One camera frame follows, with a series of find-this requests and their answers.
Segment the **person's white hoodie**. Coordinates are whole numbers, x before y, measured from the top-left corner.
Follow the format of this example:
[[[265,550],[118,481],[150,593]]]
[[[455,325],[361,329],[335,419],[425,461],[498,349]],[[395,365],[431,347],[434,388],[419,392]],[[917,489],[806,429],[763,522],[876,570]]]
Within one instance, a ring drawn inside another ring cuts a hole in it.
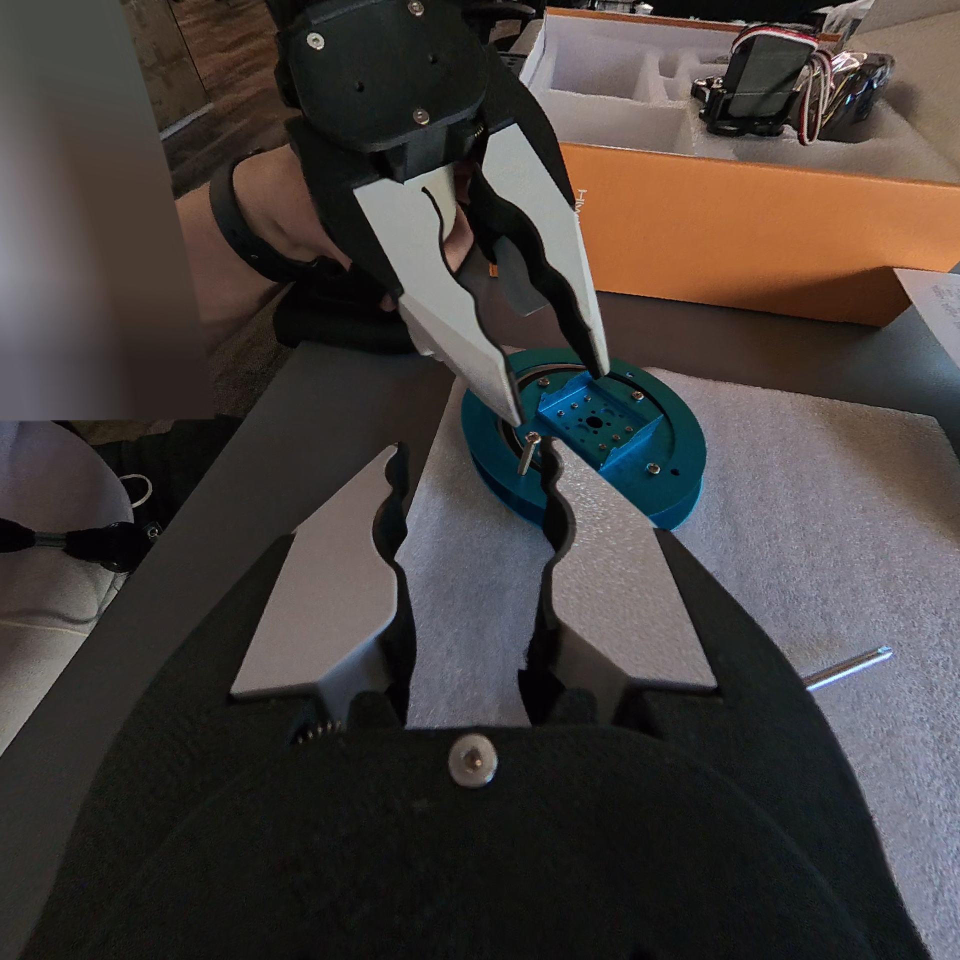
[[[2,750],[149,546],[92,446],[53,421],[2,421]]]

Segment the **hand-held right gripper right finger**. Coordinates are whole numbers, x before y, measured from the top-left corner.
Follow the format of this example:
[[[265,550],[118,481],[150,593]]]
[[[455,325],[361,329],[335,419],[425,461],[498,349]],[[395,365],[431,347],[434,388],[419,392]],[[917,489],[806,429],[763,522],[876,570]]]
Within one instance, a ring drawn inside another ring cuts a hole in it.
[[[715,693],[659,529],[558,439],[543,441],[540,477],[554,554],[521,670],[527,714],[551,714],[567,690],[586,690],[596,714],[640,690]]]

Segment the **orange kit box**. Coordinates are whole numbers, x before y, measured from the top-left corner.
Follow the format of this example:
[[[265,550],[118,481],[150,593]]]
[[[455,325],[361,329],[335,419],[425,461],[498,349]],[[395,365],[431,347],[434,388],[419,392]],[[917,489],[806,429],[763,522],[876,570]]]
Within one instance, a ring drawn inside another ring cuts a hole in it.
[[[958,263],[958,184],[558,140],[598,291],[884,327]]]

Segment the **blue round metal base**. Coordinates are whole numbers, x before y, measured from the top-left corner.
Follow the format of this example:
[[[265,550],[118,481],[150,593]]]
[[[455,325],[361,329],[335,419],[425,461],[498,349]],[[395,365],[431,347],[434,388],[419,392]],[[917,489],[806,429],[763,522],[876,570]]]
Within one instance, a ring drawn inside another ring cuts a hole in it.
[[[522,350],[509,362],[527,414],[520,426],[471,391],[461,405],[474,466],[504,505],[543,523],[541,442],[520,473],[529,434],[536,433],[567,444],[654,525],[673,530],[691,514],[702,491],[706,441],[696,416],[666,383],[618,360],[594,379],[572,349]]]

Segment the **person's dark trousers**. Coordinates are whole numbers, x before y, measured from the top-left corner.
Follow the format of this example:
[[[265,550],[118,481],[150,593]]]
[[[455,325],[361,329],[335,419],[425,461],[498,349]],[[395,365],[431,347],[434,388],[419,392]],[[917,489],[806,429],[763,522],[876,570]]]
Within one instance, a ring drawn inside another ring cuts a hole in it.
[[[92,448],[117,476],[142,474],[150,480],[152,493],[133,509],[134,522],[142,528],[155,524],[164,529],[242,423],[241,417],[226,414],[179,420],[165,433]]]

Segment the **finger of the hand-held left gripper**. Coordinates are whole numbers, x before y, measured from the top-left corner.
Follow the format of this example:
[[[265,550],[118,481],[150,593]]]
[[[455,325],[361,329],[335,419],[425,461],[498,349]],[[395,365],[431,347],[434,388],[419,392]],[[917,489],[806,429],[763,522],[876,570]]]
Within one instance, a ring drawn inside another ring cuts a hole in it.
[[[398,183],[354,189],[401,287],[398,311],[417,351],[434,355],[512,426],[525,420],[506,354],[482,329],[474,294],[449,269],[444,241],[454,226],[454,166]]]
[[[571,201],[518,124],[486,138],[469,186],[471,224],[516,255],[500,269],[552,307],[558,326],[594,378],[610,371],[606,334]]]

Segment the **yellow-handled screwdriver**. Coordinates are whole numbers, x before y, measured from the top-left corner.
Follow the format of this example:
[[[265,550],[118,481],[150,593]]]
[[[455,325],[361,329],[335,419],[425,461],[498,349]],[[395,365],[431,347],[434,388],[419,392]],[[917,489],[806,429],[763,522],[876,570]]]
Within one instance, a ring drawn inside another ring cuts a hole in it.
[[[894,649],[889,645],[874,647],[806,675],[803,677],[803,684],[809,691],[820,690],[871,666],[888,661],[893,655]]]

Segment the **grey desk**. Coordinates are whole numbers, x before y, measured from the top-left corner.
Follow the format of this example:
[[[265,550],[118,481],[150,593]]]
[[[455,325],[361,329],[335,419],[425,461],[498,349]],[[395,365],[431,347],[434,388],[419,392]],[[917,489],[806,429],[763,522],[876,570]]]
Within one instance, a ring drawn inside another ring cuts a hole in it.
[[[616,355],[641,366],[709,381],[772,388],[855,402],[870,408],[930,415],[958,445],[958,370],[914,309],[884,328],[776,317],[727,308],[603,294],[607,336]],[[410,448],[411,477],[426,463],[451,389],[450,375],[415,357],[343,354],[340,360],[307,344],[283,366],[270,388],[199,484],[169,534],[108,609],[46,698],[2,756],[2,782],[42,770],[67,779],[80,763],[95,770],[140,695],[177,646],[200,624],[274,541],[335,494],[384,446]],[[744,494],[748,480],[787,481],[812,475],[811,518],[788,532],[786,508],[752,508],[753,525],[772,538],[771,560],[743,548],[744,585],[725,569],[715,576],[784,651],[799,652],[787,628],[801,590],[830,569],[846,579],[826,612],[849,610],[853,640],[893,642],[894,663],[842,680],[817,694],[856,769],[903,765],[943,767],[958,774],[958,486],[955,455],[936,454],[929,467],[884,447],[870,454],[885,493],[920,496],[926,537],[952,555],[939,561],[932,546],[880,534],[881,564],[869,573],[848,554],[865,520],[854,520],[854,494],[826,454],[792,453],[774,467],[766,451],[786,414],[759,400],[743,416],[747,461],[725,466],[723,490]],[[812,572],[769,587],[762,604],[745,590],[765,587],[773,560],[803,544],[825,549]]]

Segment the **person's left hand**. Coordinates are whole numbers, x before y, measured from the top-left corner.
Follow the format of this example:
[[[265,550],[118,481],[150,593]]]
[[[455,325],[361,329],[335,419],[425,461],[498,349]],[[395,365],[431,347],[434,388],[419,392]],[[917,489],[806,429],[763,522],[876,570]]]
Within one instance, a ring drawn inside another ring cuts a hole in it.
[[[315,260],[352,261],[322,226],[301,164],[290,145],[255,153],[234,168],[234,196],[252,233],[297,266]]]

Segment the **black servo motor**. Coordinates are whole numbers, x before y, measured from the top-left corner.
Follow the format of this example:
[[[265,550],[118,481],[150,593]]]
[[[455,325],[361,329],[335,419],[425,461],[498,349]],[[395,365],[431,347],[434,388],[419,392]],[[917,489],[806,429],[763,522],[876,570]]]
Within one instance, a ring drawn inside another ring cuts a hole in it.
[[[715,136],[776,138],[786,126],[803,69],[818,47],[815,29],[761,23],[740,32],[722,77],[695,79],[699,118]]]

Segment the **black wristband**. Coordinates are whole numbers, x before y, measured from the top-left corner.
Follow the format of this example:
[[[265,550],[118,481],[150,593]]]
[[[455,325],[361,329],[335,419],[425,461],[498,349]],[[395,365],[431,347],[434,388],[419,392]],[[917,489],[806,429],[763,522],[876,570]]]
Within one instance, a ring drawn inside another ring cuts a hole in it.
[[[317,275],[321,260],[291,259],[255,234],[239,205],[234,189],[234,171],[241,163],[264,153],[251,150],[224,163],[209,181],[210,209],[222,238],[248,267],[275,283],[303,282]]]

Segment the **white foam sheet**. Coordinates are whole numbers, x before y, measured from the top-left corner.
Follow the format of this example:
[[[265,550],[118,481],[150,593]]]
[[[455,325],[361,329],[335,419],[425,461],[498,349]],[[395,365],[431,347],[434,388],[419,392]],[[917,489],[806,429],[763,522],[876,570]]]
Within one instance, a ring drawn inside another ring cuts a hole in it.
[[[958,463],[933,418],[654,376],[706,440],[677,536],[802,676],[888,661],[815,692],[935,958],[959,955]],[[538,527],[477,474],[455,382],[398,555],[414,609],[414,727],[521,726],[517,688],[543,566]]]

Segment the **white foam box insert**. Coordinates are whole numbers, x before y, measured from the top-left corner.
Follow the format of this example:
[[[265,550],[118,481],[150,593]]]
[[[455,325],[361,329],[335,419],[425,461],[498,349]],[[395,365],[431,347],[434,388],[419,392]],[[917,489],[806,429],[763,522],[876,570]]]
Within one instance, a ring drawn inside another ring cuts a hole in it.
[[[790,126],[776,137],[709,133],[691,87],[725,73],[740,32],[738,25],[551,11],[521,79],[558,139],[575,145],[958,185],[958,159],[937,134],[922,132],[898,83],[874,94],[861,121],[836,138],[824,130],[809,146]]]

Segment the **shiny black parts bag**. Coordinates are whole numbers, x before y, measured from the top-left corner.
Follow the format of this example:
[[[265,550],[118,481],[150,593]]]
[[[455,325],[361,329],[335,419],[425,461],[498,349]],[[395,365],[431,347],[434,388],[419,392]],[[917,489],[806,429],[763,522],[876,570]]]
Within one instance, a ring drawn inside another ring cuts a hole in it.
[[[869,118],[875,100],[892,79],[895,65],[894,55],[887,53],[834,54],[817,139],[855,142],[860,136],[855,126]]]

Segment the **open instruction booklet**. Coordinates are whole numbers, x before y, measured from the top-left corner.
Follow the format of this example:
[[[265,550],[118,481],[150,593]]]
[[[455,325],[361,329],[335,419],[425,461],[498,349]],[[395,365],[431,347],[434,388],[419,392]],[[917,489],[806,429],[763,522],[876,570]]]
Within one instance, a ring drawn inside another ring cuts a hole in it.
[[[936,394],[958,396],[958,272],[894,268],[894,276],[908,300],[889,328],[897,370]]]

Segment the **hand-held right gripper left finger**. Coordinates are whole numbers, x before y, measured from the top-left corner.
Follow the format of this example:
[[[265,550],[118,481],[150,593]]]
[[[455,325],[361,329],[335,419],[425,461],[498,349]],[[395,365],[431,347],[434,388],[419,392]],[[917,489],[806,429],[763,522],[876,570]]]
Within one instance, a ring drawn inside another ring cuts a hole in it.
[[[404,443],[388,445],[295,529],[233,698],[312,695],[341,721],[373,691],[406,720],[415,623],[397,553],[408,463]]]

